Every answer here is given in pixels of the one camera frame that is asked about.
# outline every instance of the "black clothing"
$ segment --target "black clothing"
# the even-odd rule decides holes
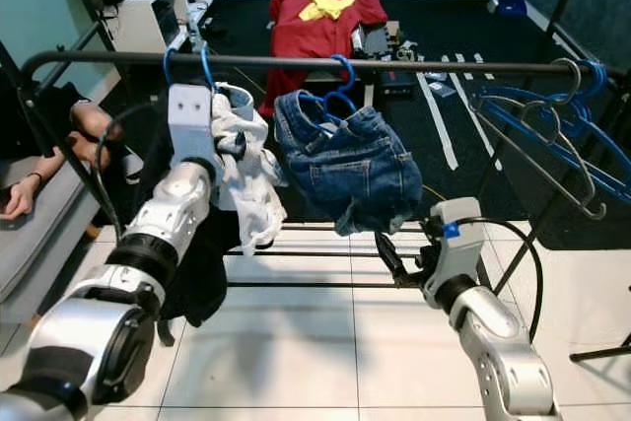
[[[136,191],[137,213],[153,195],[153,189],[170,168],[174,148],[167,121],[160,121]],[[240,243],[236,212],[220,211],[211,206],[210,214],[197,232],[167,288],[167,298],[160,319],[185,316],[199,327],[221,307],[228,290],[223,256]]]

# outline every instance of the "person's arm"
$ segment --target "person's arm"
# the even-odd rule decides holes
[[[61,168],[64,156],[54,147],[54,156],[39,157],[33,170],[19,182],[11,186],[11,199],[0,214],[0,219],[12,221],[22,214],[29,214],[33,209],[33,198],[38,189],[53,177]]]

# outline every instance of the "white tile floor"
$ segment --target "white tile floor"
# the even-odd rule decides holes
[[[527,223],[518,223],[527,229]],[[105,229],[80,273],[113,248]],[[487,229],[483,257],[497,281],[519,242]],[[425,243],[399,233],[401,253]],[[564,419],[631,419],[631,358],[574,365],[572,351],[619,344],[631,330],[631,251],[539,248],[545,272],[543,317],[535,347],[551,372]],[[324,248],[353,256],[227,257],[233,281],[389,282],[370,234],[284,231],[276,246]],[[411,258],[406,264],[412,269]],[[529,258],[502,299],[531,315]],[[120,404],[91,412],[97,421],[482,421],[474,371],[446,316],[419,292],[391,289],[235,288],[200,328],[177,320],[173,348],[154,347],[141,388]],[[13,383],[28,330],[0,330],[0,389]]]

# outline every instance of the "denim shorts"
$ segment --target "denim shorts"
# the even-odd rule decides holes
[[[382,115],[363,107],[328,134],[319,103],[304,91],[275,103],[275,134],[285,162],[309,201],[335,221],[340,236],[393,234],[416,210],[421,173]]]

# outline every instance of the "black mat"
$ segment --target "black mat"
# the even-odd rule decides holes
[[[486,0],[382,0],[392,20],[399,20],[406,36],[419,43],[421,54],[427,60],[440,60],[446,54],[451,61],[455,53],[473,60],[480,53],[485,61],[533,62],[563,56],[564,51],[549,41],[529,19],[501,18],[486,12]],[[271,33],[268,22],[267,0],[217,0],[208,13],[213,17],[212,28],[204,35],[210,46],[220,54],[268,55]],[[199,76],[200,68],[175,68],[174,77]],[[256,101],[262,102],[267,73],[256,68],[215,68],[216,80],[225,80],[247,88]],[[164,91],[165,84],[160,68],[134,68],[135,94],[146,98],[149,94]],[[497,78],[488,81],[475,77],[466,81],[459,76],[468,93],[481,86],[521,86],[524,78]],[[542,92],[559,92],[567,89],[564,80],[537,80],[533,89]],[[407,100],[384,100],[376,97],[375,106],[386,121],[399,134],[403,143],[414,155],[423,174],[425,184],[432,186],[447,198],[475,195],[482,174],[489,161],[483,144],[457,95],[437,99],[458,159],[459,167],[452,172],[446,164],[433,119],[420,91]],[[596,118],[604,109],[604,100],[591,104]],[[151,128],[143,118],[130,123],[130,139],[143,152],[150,140]],[[488,132],[495,143],[495,137]],[[538,147],[518,141],[532,152],[557,177],[567,169],[557,160],[549,159]],[[273,140],[268,146],[277,152]],[[488,190],[482,199],[483,213],[487,216],[520,220],[536,216],[552,197],[552,189],[525,162],[508,152],[503,161],[504,172],[494,172]],[[324,216],[312,209],[295,187],[280,191],[291,221],[316,221]],[[435,196],[424,192],[417,217],[427,215]],[[603,222],[590,222],[582,214],[561,205],[549,223],[538,235],[542,243],[553,249],[594,249],[631,247],[625,230],[631,224],[631,206],[609,202],[609,213]]]

